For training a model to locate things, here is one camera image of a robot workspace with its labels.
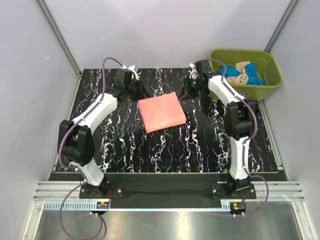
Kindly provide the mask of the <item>pink t shirt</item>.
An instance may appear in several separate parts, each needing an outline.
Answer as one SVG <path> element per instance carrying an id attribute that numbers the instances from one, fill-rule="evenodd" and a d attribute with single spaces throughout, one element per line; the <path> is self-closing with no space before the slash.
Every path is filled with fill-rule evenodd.
<path id="1" fill-rule="evenodd" d="M 139 100 L 137 105 L 147 134 L 187 122 L 175 92 Z"/>

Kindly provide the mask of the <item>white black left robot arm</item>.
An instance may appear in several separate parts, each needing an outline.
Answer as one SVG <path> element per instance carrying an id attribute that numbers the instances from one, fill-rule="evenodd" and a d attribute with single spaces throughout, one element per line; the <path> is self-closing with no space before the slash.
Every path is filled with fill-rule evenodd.
<path id="1" fill-rule="evenodd" d="M 116 71 L 111 86 L 102 87 L 102 93 L 79 116 L 72 120 L 63 120 L 58 131 L 58 160 L 67 160 L 68 169 L 74 169 L 82 175 L 82 189 L 95 198 L 110 194 L 108 178 L 98 167 L 94 155 L 93 133 L 101 122 L 127 98 L 142 100 L 150 95 L 139 79 L 136 67 L 121 67 Z"/>

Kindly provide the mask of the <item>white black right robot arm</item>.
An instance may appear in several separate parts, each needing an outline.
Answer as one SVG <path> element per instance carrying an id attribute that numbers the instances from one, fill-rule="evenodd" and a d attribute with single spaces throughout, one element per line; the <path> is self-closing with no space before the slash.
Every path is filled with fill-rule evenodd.
<path id="1" fill-rule="evenodd" d="M 195 98 L 201 90 L 207 89 L 225 106 L 224 132 L 231 144 L 231 161 L 228 180 L 220 195 L 228 194 L 236 199 L 250 190 L 249 145 L 258 130 L 255 101 L 245 98 L 228 83 L 225 64 L 222 64 L 224 71 L 220 73 L 211 68 L 210 62 L 222 63 L 215 59 L 190 63 L 189 76 L 184 79 L 178 99 Z"/>

